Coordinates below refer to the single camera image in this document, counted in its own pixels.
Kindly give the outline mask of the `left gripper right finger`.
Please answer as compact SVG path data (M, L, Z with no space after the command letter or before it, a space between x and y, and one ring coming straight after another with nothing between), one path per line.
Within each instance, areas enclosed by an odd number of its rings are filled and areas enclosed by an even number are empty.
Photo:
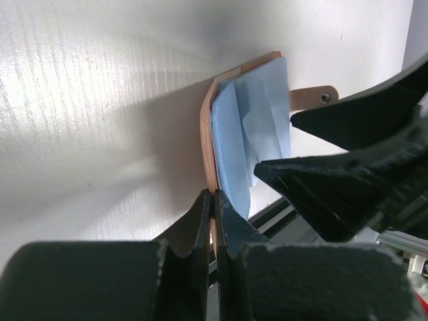
M215 194L222 320L416 320L399 258L364 243L270 241Z

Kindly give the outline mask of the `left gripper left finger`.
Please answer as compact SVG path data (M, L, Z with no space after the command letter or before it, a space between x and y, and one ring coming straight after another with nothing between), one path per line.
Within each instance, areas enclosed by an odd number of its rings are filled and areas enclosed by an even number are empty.
M2 320L204 320L211 196L152 241L40 241L1 274Z

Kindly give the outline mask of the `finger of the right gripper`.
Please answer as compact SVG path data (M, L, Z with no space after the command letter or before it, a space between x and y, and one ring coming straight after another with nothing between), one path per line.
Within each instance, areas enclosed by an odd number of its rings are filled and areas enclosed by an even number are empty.
M364 227L427 238L426 118L364 149L263 161L255 175L325 241L348 241Z
M357 94L295 113L293 127L345 150L366 148L404 128L427 93L427 54L392 78Z

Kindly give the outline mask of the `brown leather card holder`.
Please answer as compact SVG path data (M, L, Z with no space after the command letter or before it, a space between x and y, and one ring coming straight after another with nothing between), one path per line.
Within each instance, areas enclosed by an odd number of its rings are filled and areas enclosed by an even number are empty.
M290 113L339 99L331 85L290 90L286 58L273 51L214 77L200 111L201 149L210 193L220 189L248 219L255 165L292 152Z

